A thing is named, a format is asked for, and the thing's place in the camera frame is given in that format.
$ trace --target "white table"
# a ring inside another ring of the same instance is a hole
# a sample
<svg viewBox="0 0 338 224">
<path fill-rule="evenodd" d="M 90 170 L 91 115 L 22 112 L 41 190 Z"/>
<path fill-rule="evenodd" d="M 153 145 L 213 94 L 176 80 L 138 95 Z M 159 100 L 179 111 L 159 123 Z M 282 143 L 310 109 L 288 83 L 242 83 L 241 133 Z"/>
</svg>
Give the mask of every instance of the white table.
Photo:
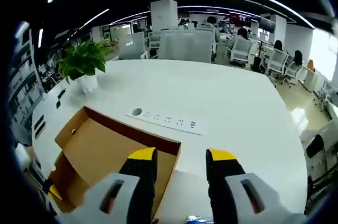
<svg viewBox="0 0 338 224">
<path fill-rule="evenodd" d="M 83 105 L 142 130 L 182 142 L 174 176 L 157 216 L 177 223 L 187 215 L 212 215 L 205 174 L 205 150 L 229 150 L 244 170 L 256 173 L 276 191 L 292 212 L 303 212 L 307 171 L 301 141 L 291 116 L 269 79 L 258 73 L 216 64 L 175 60 L 108 61 L 97 74 L 99 88 L 81 95 L 65 81 L 48 93 L 33 113 L 46 128 L 33 139 L 48 175 L 61 149 L 54 138 Z M 56 109 L 57 95 L 67 90 Z M 203 136 L 160 127 L 126 116 L 134 108 L 151 107 L 205 119 Z"/>
<path fill-rule="evenodd" d="M 332 102 L 328 104 L 328 111 L 330 113 L 330 116 L 332 119 L 336 122 L 338 125 L 338 107 L 335 106 Z"/>
</svg>

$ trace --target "cardboard box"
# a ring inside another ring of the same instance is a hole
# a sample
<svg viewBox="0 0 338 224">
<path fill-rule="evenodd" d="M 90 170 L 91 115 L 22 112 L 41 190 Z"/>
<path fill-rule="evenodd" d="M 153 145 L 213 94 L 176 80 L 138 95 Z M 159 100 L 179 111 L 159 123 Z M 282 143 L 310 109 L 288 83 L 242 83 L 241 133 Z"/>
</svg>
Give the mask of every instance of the cardboard box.
<svg viewBox="0 0 338 224">
<path fill-rule="evenodd" d="M 55 139 L 62 148 L 49 178 L 62 196 L 54 197 L 61 212 L 82 204 L 87 189 L 109 173 L 118 173 L 128 156 L 147 147 L 158 150 L 152 216 L 160 204 L 180 153 L 181 143 L 149 134 L 82 107 Z"/>
</svg>

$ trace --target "green leaves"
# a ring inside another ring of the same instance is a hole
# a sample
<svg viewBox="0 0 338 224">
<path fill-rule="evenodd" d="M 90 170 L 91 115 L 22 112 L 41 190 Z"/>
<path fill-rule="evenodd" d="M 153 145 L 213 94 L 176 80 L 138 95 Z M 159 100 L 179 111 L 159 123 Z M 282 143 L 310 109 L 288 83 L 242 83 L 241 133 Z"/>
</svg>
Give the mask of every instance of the green leaves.
<svg viewBox="0 0 338 224">
<path fill-rule="evenodd" d="M 106 65 L 104 63 L 100 63 L 98 66 L 97 66 L 97 69 L 99 69 L 100 71 L 102 72 L 106 72 Z"/>
<path fill-rule="evenodd" d="M 95 75 L 95 68 L 106 72 L 104 50 L 105 42 L 84 42 L 79 46 L 66 49 L 67 55 L 60 62 L 59 70 L 65 76 L 75 80 L 83 75 Z"/>
</svg>

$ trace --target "computer monitor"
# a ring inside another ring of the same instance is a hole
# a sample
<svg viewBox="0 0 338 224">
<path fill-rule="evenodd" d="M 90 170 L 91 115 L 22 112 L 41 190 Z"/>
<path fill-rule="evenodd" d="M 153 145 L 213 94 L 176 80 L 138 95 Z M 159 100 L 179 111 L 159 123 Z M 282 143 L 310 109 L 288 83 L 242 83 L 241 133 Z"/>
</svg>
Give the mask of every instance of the computer monitor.
<svg viewBox="0 0 338 224">
<path fill-rule="evenodd" d="M 274 33 L 276 27 L 276 23 L 273 21 L 270 21 L 266 18 L 261 17 L 259 21 L 259 28 L 266 30 L 270 33 Z"/>
<path fill-rule="evenodd" d="M 230 23 L 236 26 L 251 26 L 251 16 L 230 13 Z"/>
</svg>

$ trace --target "power strip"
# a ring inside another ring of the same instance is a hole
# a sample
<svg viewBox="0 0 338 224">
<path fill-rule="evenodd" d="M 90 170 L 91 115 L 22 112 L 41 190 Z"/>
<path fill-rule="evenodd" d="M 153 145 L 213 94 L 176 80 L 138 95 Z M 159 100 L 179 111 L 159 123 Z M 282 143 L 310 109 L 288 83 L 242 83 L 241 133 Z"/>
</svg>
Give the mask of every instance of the power strip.
<svg viewBox="0 0 338 224">
<path fill-rule="evenodd" d="M 206 134 L 207 124 L 202 119 L 189 118 L 188 116 L 173 115 L 167 112 L 157 112 L 148 108 L 135 108 L 126 114 L 148 123 L 180 130 L 198 135 Z"/>
</svg>

